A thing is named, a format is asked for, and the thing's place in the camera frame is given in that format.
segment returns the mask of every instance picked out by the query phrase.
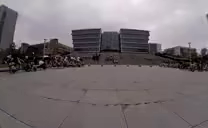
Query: pavement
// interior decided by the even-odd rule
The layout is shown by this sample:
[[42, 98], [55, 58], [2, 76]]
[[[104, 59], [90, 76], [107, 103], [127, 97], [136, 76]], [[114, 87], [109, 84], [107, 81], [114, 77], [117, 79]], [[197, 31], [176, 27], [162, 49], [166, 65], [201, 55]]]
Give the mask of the pavement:
[[2, 73], [2, 128], [208, 128], [208, 72], [90, 66]]

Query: paved ground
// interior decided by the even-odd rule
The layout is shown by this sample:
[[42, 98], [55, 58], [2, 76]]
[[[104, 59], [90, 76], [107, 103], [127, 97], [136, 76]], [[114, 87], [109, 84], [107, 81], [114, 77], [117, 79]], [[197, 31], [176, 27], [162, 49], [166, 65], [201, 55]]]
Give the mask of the paved ground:
[[2, 128], [208, 128], [208, 72], [91, 66], [0, 77]]

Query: overcast sky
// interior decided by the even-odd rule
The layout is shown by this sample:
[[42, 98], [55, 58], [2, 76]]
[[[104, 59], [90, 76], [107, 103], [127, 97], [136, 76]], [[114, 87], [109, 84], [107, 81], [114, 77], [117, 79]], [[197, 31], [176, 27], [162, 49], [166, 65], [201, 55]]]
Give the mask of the overcast sky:
[[71, 30], [145, 29], [163, 48], [208, 47], [208, 0], [0, 0], [18, 11], [15, 42], [59, 38], [72, 45]]

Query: pole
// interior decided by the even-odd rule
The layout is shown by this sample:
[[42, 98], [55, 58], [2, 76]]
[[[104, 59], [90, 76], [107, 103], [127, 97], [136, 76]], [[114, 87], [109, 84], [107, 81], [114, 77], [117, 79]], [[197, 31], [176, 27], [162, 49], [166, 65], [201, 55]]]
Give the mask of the pole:
[[190, 65], [191, 65], [191, 42], [189, 44], [189, 60], [190, 60]]
[[47, 39], [44, 39], [44, 44], [43, 44], [43, 57], [45, 56], [46, 41], [47, 41]]

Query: cloud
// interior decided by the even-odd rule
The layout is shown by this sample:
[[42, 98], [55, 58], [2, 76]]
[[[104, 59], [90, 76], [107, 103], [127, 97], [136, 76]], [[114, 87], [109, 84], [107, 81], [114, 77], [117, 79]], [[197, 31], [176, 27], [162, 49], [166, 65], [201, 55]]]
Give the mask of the cloud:
[[71, 45], [71, 30], [102, 28], [151, 31], [163, 47], [208, 47], [208, 0], [0, 0], [18, 11], [15, 41], [39, 43], [59, 38]]

